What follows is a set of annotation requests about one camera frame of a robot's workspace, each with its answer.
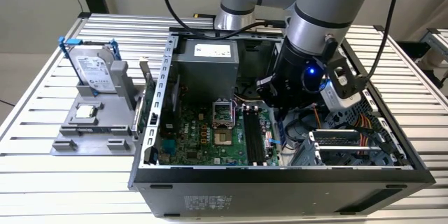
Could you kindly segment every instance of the case label sticker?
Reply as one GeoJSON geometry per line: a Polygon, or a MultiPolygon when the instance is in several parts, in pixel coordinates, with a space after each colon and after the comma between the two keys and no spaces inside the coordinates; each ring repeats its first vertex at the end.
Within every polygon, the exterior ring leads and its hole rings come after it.
{"type": "Polygon", "coordinates": [[[232,195],[184,196],[186,210],[226,210],[230,207],[232,195]]]}
{"type": "Polygon", "coordinates": [[[194,56],[230,58],[230,45],[194,45],[194,56]]]}
{"type": "Polygon", "coordinates": [[[90,88],[93,88],[97,92],[114,91],[112,78],[104,60],[100,57],[93,56],[80,56],[76,57],[76,60],[90,88]]]}

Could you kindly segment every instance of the motherboard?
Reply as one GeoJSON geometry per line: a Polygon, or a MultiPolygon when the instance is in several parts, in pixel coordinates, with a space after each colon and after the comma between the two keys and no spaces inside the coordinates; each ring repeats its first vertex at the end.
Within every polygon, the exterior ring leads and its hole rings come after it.
{"type": "Polygon", "coordinates": [[[180,107],[177,131],[164,137],[161,165],[277,165],[268,110],[224,102],[180,107]]]}

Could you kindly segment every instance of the open computer tower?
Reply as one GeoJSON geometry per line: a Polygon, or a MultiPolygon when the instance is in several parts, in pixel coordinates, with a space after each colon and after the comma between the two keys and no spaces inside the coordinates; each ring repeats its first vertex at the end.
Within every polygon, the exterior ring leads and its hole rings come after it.
{"type": "MultiPolygon", "coordinates": [[[[434,183],[370,82],[352,107],[273,120],[252,86],[281,41],[172,30],[129,179],[156,217],[365,215],[434,183]]],[[[346,41],[338,53],[366,74],[346,41]]]]}

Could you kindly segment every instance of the metal slats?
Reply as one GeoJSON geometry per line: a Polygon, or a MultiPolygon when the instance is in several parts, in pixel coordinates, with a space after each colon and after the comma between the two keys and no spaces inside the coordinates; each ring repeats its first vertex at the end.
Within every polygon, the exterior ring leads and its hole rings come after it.
{"type": "MultiPolygon", "coordinates": [[[[210,19],[184,19],[196,28],[210,28],[210,19]]],[[[154,77],[168,27],[165,17],[93,14],[77,29],[77,38],[120,43],[128,61],[128,75],[142,83],[137,61],[148,57],[154,77]]],[[[258,28],[277,33],[270,28],[258,28]]],[[[346,39],[366,70],[372,65],[382,34],[370,26],[352,26],[346,39]]],[[[128,191],[132,157],[53,157],[48,154],[58,123],[64,120],[76,95],[77,79],[60,54],[48,74],[29,94],[29,101],[0,141],[0,223],[122,223],[156,222],[138,193],[128,191]]],[[[448,222],[448,111],[429,84],[409,68],[405,55],[388,43],[372,77],[412,144],[437,180],[429,189],[414,193],[384,210],[344,218],[301,217],[201,218],[218,223],[350,222],[373,224],[426,224],[448,222]]]]}

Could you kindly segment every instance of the power supply label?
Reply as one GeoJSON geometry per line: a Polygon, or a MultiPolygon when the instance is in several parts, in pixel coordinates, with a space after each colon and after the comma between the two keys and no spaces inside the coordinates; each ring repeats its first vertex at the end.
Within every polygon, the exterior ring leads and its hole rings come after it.
{"type": "Polygon", "coordinates": [[[88,85],[97,92],[114,92],[112,78],[104,60],[100,57],[76,57],[81,74],[86,79],[88,85]]]}
{"type": "Polygon", "coordinates": [[[197,44],[194,56],[230,58],[230,45],[197,44]]]}
{"type": "Polygon", "coordinates": [[[232,195],[184,196],[186,210],[226,210],[230,207],[232,195]]]}

